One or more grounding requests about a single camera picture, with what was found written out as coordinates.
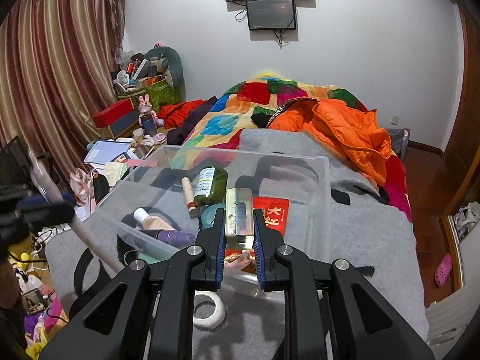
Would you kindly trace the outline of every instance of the orange jacket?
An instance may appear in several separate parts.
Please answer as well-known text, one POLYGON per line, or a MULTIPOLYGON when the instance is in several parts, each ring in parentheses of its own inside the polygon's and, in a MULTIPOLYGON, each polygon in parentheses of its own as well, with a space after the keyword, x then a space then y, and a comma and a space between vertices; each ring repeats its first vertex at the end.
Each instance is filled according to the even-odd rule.
POLYGON ((377 125, 376 110, 358 111, 335 99, 298 99, 268 128, 305 131, 351 160, 374 184, 385 185, 392 145, 388 133, 377 125))

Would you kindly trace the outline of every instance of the red box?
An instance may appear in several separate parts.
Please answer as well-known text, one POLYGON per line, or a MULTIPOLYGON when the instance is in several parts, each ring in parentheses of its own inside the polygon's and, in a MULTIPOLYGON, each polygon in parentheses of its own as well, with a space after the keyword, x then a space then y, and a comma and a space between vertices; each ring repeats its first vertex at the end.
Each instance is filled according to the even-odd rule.
POLYGON ((111 105, 107 109, 96 114, 93 117, 93 122, 97 128, 105 128, 134 109, 134 103, 131 99, 120 100, 114 105, 111 105))

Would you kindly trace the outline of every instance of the wall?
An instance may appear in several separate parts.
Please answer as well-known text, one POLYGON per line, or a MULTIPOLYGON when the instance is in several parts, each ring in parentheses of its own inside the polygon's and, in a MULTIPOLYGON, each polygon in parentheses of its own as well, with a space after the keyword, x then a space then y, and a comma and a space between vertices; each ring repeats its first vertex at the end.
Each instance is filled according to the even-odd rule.
POLYGON ((412 139, 442 147, 462 68, 450 0, 296 0, 298 31, 282 49, 272 32, 249 32, 242 9, 224 0, 126 0, 129 46, 157 42, 182 57, 187 99, 220 96, 263 71, 316 85, 338 85, 382 127, 412 129, 412 139))

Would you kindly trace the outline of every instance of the metal screw head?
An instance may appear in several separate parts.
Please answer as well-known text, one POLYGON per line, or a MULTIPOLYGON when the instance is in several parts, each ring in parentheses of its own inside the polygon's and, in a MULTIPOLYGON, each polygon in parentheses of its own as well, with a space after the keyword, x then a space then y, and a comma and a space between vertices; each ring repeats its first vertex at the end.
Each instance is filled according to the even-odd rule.
POLYGON ((338 259, 335 261, 335 266, 340 271, 346 271, 350 267, 350 263, 346 259, 338 259))
POLYGON ((130 263, 130 269, 132 269, 133 271, 141 271, 143 268, 145 268, 145 261, 143 261, 142 259, 134 259, 130 263))
POLYGON ((192 256, 196 256, 202 253, 202 247, 198 245, 192 245, 187 249, 187 253, 191 254, 192 256))
POLYGON ((293 253, 293 249, 290 245, 282 245, 278 247, 278 253, 288 256, 289 254, 293 253))

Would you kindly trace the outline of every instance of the beige tube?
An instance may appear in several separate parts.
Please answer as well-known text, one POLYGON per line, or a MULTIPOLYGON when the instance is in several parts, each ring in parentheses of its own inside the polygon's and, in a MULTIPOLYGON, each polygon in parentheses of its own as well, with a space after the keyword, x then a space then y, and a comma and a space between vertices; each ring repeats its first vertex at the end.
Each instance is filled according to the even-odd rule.
POLYGON ((188 213, 190 217, 196 218, 198 216, 198 207, 194 203, 194 191, 191 188, 191 182, 188 177, 184 177, 181 180, 181 185, 183 187, 183 195, 185 196, 185 201, 187 203, 188 213))

